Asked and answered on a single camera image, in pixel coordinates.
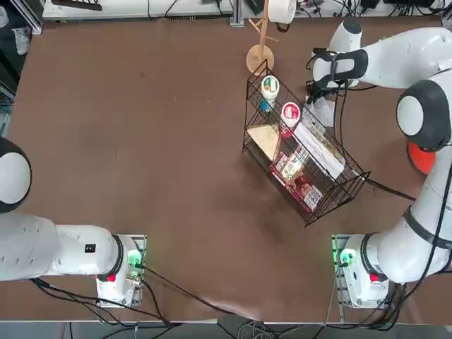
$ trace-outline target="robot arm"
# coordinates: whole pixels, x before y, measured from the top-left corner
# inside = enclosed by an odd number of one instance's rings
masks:
[[[342,36],[350,35],[341,30]],[[314,88],[353,86],[354,79],[388,88],[407,88],[397,103],[397,122],[408,140],[436,152],[434,167],[418,199],[390,230],[352,235],[340,260],[353,307],[375,308],[389,280],[419,280],[426,269],[444,187],[452,164],[452,33],[420,28],[352,51],[315,57]],[[439,240],[427,275],[441,270],[452,249],[452,200],[447,197]]]
[[[0,138],[0,281],[43,275],[95,275],[100,298],[131,306],[139,295],[143,248],[126,235],[92,225],[55,225],[33,215],[15,214],[31,187],[25,153]]]
[[[452,67],[452,32],[445,28],[410,30],[359,48],[361,34],[357,23],[339,26],[328,50],[314,58],[317,88],[337,88],[354,79],[408,88]]]

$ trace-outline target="wooden stand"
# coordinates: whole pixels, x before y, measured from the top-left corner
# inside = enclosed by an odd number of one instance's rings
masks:
[[[278,41],[272,37],[267,37],[267,26],[268,26],[268,0],[265,0],[263,5],[263,18],[260,19],[257,23],[254,23],[252,19],[248,19],[249,23],[258,31],[261,35],[261,39],[259,44],[254,45],[249,49],[248,54],[246,55],[246,66],[248,67],[250,72],[254,72],[255,75],[259,75],[265,65],[262,65],[260,69],[257,69],[260,64],[264,60],[267,60],[267,66],[269,69],[272,69],[275,65],[275,57],[273,56],[273,52],[270,48],[266,46],[266,39]]]

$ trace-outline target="wire shelf rack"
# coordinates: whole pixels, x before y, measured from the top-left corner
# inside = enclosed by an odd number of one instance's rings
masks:
[[[307,226],[352,201],[361,190],[370,172],[363,171],[328,129],[305,107],[304,103],[271,72],[267,67],[266,60],[257,69],[261,71],[257,75],[250,76],[246,82],[243,150],[250,154],[267,172],[270,180],[293,205]],[[278,96],[270,109],[268,102],[261,94],[261,81],[264,76],[268,75],[278,78],[280,84]],[[319,154],[314,156],[309,151],[312,148],[304,145],[295,136],[295,128],[291,130],[289,136],[281,137],[280,130],[288,129],[280,118],[286,102],[297,104],[302,113],[300,121],[309,120],[316,130],[323,132],[323,138],[320,138],[325,145],[328,145],[328,149],[332,153],[339,153],[338,158],[343,161],[343,169],[339,174],[333,175],[331,168],[327,168],[325,162],[319,159]],[[249,133],[253,128],[264,125],[271,127],[279,135],[273,159],[261,150]],[[302,168],[293,176],[293,179],[287,179],[287,175],[283,174],[282,157],[287,161],[296,158],[302,163]],[[304,191],[305,184],[310,190],[308,193],[306,190]]]

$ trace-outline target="gray floor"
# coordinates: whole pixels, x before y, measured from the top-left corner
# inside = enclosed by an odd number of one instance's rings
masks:
[[[246,319],[239,317],[227,316],[220,319],[220,323],[235,337],[237,337],[237,329],[241,323]],[[117,331],[120,326],[109,326],[100,323],[76,323],[72,325],[73,339],[102,339],[103,336]],[[271,326],[274,331],[282,331],[287,326]],[[311,339],[319,329],[316,325],[307,325],[300,328],[297,332],[285,335],[284,339],[306,338]],[[159,333],[161,329],[140,329],[136,334],[138,339],[152,339]],[[69,334],[69,323],[0,323],[0,338],[1,339],[71,339]],[[132,339],[135,338],[134,331],[124,331],[111,336],[112,339]],[[231,339],[225,332],[223,332],[215,324],[184,324],[182,326],[173,328],[168,333],[162,335],[162,339],[200,339],[200,338],[217,338],[217,339]],[[251,334],[245,336],[246,339],[251,339]],[[354,330],[342,331],[331,328],[325,328],[319,339],[331,338],[366,338],[366,339],[447,339],[452,338],[444,327],[441,326],[395,326],[389,332],[369,331],[367,329],[358,328]]]

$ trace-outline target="brown table surface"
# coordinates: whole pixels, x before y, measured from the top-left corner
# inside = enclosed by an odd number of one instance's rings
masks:
[[[438,25],[438,18],[361,19],[363,44]],[[274,72],[300,97],[313,47],[340,20],[270,27]],[[325,320],[333,286],[331,234],[384,230],[408,202],[364,185],[358,197],[306,229],[298,214],[242,153],[246,52],[258,42],[247,25],[84,23],[46,25],[33,38],[9,138],[28,154],[33,184],[22,213],[55,223],[146,233],[148,265],[203,298],[265,321]],[[399,90],[350,93],[344,142],[371,177],[417,195],[395,114]],[[86,277],[50,279],[95,294]],[[155,279],[173,320],[218,316]],[[428,278],[400,316],[450,324],[448,277]],[[30,282],[0,284],[0,319],[94,319],[82,306],[43,295]],[[154,311],[147,292],[143,309]],[[121,311],[123,320],[152,320]],[[360,321],[362,311],[346,320]],[[333,303],[329,321],[339,321]]]

